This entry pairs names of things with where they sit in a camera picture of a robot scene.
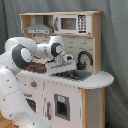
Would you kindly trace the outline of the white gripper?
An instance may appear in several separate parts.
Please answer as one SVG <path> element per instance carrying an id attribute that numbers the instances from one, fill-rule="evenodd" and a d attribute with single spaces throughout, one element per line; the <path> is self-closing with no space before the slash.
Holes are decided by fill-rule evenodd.
<path id="1" fill-rule="evenodd" d="M 54 57 L 52 61 L 47 61 L 46 64 L 47 74 L 53 75 L 66 71 L 76 69 L 76 62 L 72 55 L 66 52 L 61 52 L 58 56 Z"/>

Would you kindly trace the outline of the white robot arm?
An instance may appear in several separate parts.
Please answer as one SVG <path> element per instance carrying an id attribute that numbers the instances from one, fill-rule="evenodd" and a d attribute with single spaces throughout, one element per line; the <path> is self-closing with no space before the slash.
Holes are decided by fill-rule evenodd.
<path id="1" fill-rule="evenodd" d="M 46 63 L 48 75 L 76 68 L 73 56 L 64 51 L 61 36 L 51 36 L 48 43 L 40 44 L 26 37 L 8 39 L 5 52 L 0 55 L 0 113 L 19 128 L 51 128 L 47 118 L 30 108 L 16 78 L 17 73 L 32 63 L 33 57 L 53 57 Z"/>

